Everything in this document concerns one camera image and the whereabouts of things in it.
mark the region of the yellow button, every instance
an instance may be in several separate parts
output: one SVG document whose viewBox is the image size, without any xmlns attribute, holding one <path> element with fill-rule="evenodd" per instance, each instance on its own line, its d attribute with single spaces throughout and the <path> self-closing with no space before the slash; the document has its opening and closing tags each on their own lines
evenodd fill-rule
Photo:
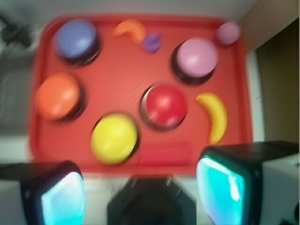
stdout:
<svg viewBox="0 0 300 225">
<path fill-rule="evenodd" d="M 94 128 L 91 147 L 100 162 L 114 165 L 129 157 L 137 139 L 135 123 L 124 114 L 112 113 L 104 116 Z"/>
</svg>

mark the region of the orange button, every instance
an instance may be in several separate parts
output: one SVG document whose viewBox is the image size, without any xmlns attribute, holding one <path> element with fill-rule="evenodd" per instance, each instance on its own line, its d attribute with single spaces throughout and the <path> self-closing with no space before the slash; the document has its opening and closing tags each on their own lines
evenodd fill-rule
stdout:
<svg viewBox="0 0 300 225">
<path fill-rule="evenodd" d="M 36 109 L 44 119 L 58 120 L 74 109 L 79 98 L 78 81 L 68 73 L 56 73 L 38 88 L 35 96 Z"/>
</svg>

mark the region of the banana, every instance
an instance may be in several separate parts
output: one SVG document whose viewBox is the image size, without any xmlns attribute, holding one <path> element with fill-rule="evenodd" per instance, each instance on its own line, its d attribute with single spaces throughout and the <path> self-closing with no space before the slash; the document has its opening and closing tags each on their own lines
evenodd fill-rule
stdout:
<svg viewBox="0 0 300 225">
<path fill-rule="evenodd" d="M 203 93 L 196 97 L 211 119 L 210 144 L 218 143 L 227 128 L 227 112 L 222 100 L 213 93 Z"/>
<path fill-rule="evenodd" d="M 134 43 L 140 44 L 146 37 L 146 29 L 139 21 L 127 19 L 122 21 L 113 31 L 114 36 L 130 34 Z"/>
</svg>

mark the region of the purple button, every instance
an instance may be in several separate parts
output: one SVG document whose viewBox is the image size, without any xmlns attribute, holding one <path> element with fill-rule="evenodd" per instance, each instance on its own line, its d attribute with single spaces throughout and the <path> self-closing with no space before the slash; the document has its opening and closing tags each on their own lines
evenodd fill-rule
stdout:
<svg viewBox="0 0 300 225">
<path fill-rule="evenodd" d="M 86 54 L 95 44 L 96 29 L 84 19 L 75 19 L 63 25 L 56 36 L 56 50 L 64 58 L 76 59 Z"/>
<path fill-rule="evenodd" d="M 188 76 L 204 77 L 217 66 L 218 51 L 209 40 L 193 37 L 179 47 L 177 63 Z"/>
</svg>

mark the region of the white wall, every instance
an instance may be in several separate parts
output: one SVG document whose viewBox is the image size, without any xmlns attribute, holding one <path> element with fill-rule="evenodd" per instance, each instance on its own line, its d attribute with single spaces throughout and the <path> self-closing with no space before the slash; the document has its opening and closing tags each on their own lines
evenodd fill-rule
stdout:
<svg viewBox="0 0 300 225">
<path fill-rule="evenodd" d="M 222 17 L 238 22 L 257 0 L 0 0 L 0 11 L 28 24 L 67 14 L 174 14 Z"/>
</svg>

